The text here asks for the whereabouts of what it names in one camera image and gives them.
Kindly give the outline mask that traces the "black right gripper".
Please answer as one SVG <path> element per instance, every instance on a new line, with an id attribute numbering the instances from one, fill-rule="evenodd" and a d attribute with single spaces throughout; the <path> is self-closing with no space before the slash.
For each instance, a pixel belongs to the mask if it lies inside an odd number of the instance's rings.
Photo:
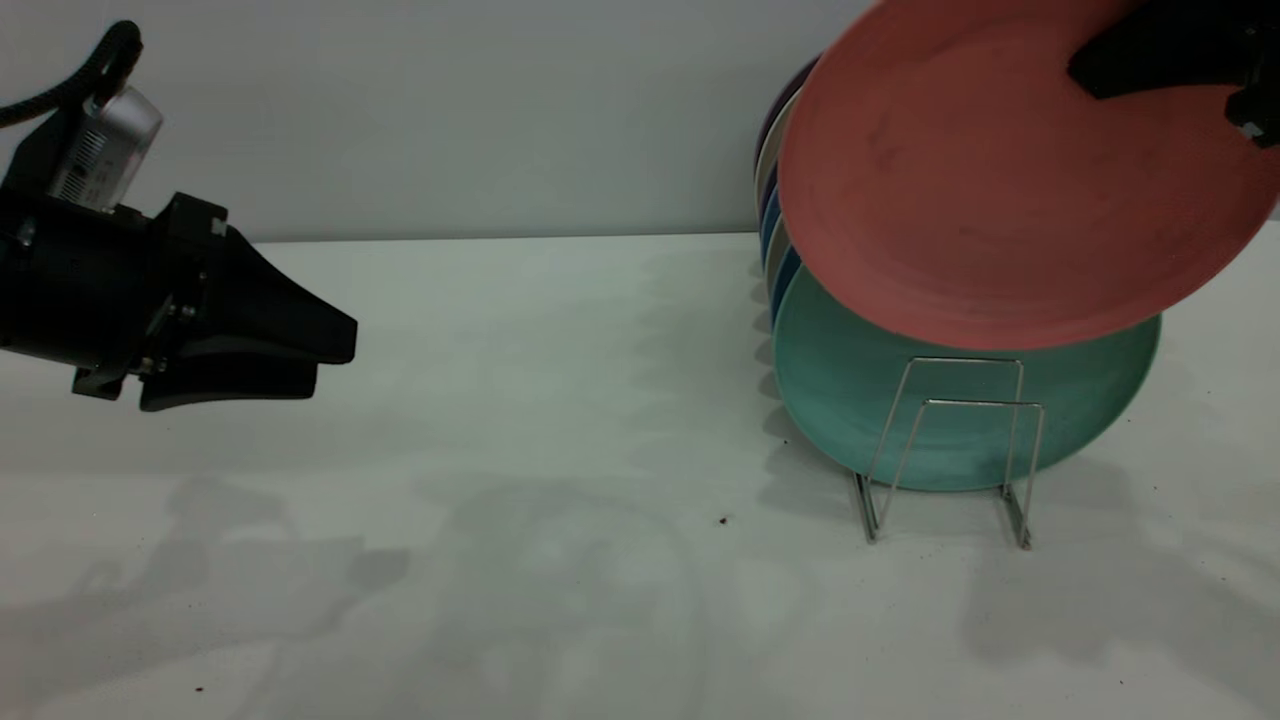
<path id="1" fill-rule="evenodd" d="M 1142 1 L 1070 58 L 1068 74 L 1092 97 L 1162 88 L 1240 87 L 1228 120 L 1261 149 L 1279 142 L 1276 1 Z"/>

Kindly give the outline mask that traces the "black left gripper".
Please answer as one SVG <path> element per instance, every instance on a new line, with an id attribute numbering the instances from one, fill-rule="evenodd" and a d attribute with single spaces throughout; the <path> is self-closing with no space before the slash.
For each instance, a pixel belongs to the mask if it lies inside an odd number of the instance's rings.
<path id="1" fill-rule="evenodd" d="M 72 368 L 76 395 L 113 401 L 136 375 L 143 413 L 306 400 L 320 364 L 355 360 L 357 333 L 225 208 L 178 193 L 148 219 L 3 195 L 3 348 Z"/>

